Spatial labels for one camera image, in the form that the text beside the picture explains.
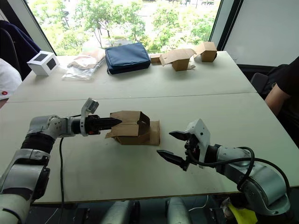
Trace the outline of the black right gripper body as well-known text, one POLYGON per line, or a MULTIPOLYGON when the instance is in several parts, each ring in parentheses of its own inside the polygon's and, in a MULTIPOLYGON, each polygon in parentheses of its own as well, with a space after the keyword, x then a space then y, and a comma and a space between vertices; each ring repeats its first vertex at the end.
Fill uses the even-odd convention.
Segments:
POLYGON ((199 161, 200 149, 198 143, 199 141, 194 134, 187 133, 185 143, 186 160, 193 165, 197 165, 199 161))

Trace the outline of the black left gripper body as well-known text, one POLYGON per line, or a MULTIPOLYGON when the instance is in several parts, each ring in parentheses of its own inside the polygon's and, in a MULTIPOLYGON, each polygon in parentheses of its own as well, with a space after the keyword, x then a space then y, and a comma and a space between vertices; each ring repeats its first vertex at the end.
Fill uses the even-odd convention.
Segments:
POLYGON ((98 115, 89 115, 87 117, 87 134, 99 135, 100 134, 100 117, 98 115))

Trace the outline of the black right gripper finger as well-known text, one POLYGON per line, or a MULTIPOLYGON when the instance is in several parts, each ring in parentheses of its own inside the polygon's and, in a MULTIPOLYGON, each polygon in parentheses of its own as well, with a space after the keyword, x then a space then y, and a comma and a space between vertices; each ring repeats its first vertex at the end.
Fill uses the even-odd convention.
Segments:
POLYGON ((179 166, 183 171, 187 171, 190 164, 188 158, 183 159, 167 150, 157 150, 157 153, 166 161, 179 166))
POLYGON ((172 131, 169 132, 169 135, 171 135, 172 137, 178 140, 188 140, 188 132, 172 131))

